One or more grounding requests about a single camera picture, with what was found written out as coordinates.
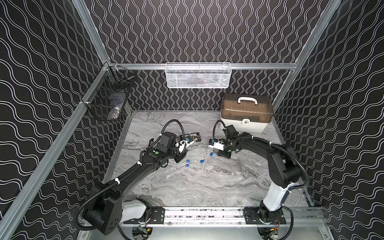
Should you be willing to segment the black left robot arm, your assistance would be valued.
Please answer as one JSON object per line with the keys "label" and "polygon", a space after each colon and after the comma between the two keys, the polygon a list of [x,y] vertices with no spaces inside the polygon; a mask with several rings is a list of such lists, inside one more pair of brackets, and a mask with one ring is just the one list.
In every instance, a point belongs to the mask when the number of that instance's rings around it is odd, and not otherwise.
{"label": "black left robot arm", "polygon": [[163,127],[159,137],[139,153],[139,160],[123,174],[103,184],[96,183],[87,200],[76,210],[73,226],[81,231],[98,230],[112,233],[123,221],[123,197],[138,183],[169,160],[181,161],[187,152],[186,135],[179,120],[172,119]]}

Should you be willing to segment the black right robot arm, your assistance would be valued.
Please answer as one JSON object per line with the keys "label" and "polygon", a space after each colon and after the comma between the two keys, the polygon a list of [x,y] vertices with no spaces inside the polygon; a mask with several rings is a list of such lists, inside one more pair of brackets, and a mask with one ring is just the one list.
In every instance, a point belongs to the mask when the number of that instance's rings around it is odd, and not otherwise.
{"label": "black right robot arm", "polygon": [[260,203],[259,215],[263,218],[276,215],[285,206],[291,191],[305,189],[310,183],[308,173],[290,145],[275,144],[246,132],[240,134],[233,125],[227,126],[222,120],[215,122],[209,147],[227,159],[233,153],[246,150],[267,160],[272,182]]}

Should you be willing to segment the clear test tube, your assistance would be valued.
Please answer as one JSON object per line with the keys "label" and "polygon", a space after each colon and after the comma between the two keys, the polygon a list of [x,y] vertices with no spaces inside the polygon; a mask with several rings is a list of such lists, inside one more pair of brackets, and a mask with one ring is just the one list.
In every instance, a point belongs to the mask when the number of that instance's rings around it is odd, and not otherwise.
{"label": "clear test tube", "polygon": [[178,172],[180,172],[180,171],[182,171],[182,170],[184,170],[184,169],[187,169],[186,166],[183,166],[182,168],[177,169],[177,170],[173,171],[172,173],[167,174],[167,175],[165,176],[165,178],[169,178],[170,176],[172,176],[172,175],[174,175],[174,174],[176,174],[176,173],[178,173]]}
{"label": "clear test tube", "polygon": [[179,163],[179,164],[177,164],[177,165],[175,165],[175,166],[167,167],[167,168],[165,169],[165,171],[170,171],[170,170],[175,169],[175,168],[177,168],[177,167],[185,166],[186,164],[190,164],[190,163],[186,163],[186,161],[185,161],[185,162]]}

